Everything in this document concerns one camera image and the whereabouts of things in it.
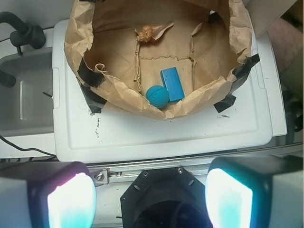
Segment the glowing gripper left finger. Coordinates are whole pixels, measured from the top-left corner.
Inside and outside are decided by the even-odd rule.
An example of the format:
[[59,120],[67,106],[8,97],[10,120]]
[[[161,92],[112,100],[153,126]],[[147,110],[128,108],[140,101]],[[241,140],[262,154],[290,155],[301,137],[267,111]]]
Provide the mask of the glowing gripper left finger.
[[89,228],[95,209],[95,184],[81,162],[0,165],[2,228]]

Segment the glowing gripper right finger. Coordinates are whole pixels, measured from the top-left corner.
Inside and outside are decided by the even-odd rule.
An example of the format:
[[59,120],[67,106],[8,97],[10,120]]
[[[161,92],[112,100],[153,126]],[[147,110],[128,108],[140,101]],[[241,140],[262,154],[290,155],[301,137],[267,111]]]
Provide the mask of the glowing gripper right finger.
[[302,228],[304,160],[217,157],[209,166],[205,198],[215,228]]

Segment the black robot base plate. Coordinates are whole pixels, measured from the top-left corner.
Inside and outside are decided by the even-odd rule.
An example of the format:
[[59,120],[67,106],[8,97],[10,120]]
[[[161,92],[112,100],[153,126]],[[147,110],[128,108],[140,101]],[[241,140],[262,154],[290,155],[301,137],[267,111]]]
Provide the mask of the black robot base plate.
[[139,175],[120,198],[125,228],[211,228],[205,185],[173,168]]

